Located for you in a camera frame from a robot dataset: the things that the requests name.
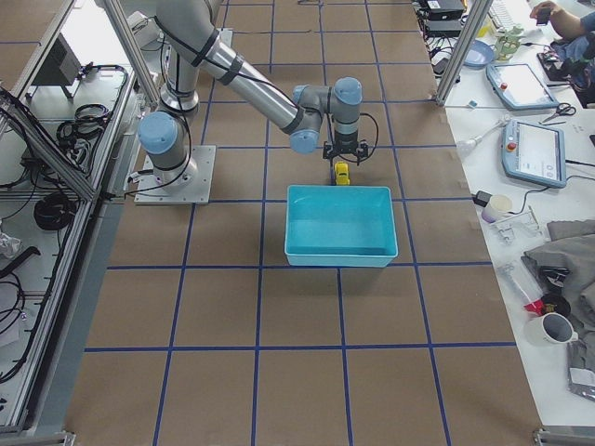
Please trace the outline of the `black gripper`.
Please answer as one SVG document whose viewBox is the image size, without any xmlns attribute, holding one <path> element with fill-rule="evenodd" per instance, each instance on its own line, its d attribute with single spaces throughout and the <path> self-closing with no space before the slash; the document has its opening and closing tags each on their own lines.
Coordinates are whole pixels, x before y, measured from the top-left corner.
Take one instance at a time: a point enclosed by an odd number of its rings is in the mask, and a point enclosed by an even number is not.
<svg viewBox="0 0 595 446">
<path fill-rule="evenodd" d="M 324 144 L 323 158 L 329 162 L 330 167 L 334 167 L 336 157 L 349 154 L 354 156 L 353 161 L 356 166 L 360 166 L 368 158 L 367 141 L 359 140 L 358 132 L 349 134 L 335 132 L 334 138 Z"/>
</svg>

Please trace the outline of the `person's hand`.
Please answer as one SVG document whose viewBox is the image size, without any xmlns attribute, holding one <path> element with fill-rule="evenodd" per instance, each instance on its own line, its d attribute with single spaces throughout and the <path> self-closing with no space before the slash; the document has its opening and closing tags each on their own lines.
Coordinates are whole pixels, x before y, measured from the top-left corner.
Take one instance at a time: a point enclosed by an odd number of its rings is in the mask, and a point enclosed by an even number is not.
<svg viewBox="0 0 595 446">
<path fill-rule="evenodd" d="M 580 19 L 555 2 L 543 1 L 533 7 L 530 12 L 530 18 L 536 21 L 546 15 L 549 16 L 549 24 L 559 36 L 571 38 L 575 34 L 581 33 Z"/>
</svg>

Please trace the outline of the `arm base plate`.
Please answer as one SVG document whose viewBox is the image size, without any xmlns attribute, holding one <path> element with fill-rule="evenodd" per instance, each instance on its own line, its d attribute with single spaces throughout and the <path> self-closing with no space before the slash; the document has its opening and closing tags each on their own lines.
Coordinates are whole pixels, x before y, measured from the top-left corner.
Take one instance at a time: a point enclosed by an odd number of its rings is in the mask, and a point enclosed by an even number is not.
<svg viewBox="0 0 595 446">
<path fill-rule="evenodd" d="M 208 204 L 216 157 L 215 145 L 192 145 L 190 162 L 171 171 L 155 169 L 149 155 L 143 168 L 152 170 L 139 179 L 138 205 Z"/>
</svg>

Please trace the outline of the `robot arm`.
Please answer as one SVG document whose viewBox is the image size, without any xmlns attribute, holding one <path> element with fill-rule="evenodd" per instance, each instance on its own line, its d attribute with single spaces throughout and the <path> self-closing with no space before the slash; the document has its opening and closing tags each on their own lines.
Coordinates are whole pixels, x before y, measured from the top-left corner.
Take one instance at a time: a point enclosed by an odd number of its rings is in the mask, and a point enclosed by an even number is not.
<svg viewBox="0 0 595 446">
<path fill-rule="evenodd" d="M 288 135 L 292 150 L 310 153 L 319 144 L 324 119 L 334 136 L 324 146 L 324 158 L 368 155 L 359 138 L 363 87 L 353 77 L 332 86 L 298 85 L 287 96 L 244 57 L 226 45 L 216 26 L 217 1 L 159 1 L 154 22 L 169 43 L 172 56 L 161 89 L 160 107 L 140 121 L 141 146 L 152 162 L 155 187 L 171 194 L 195 177 L 190 117 L 199 105 L 195 90 L 200 72 L 230 88 Z"/>
</svg>

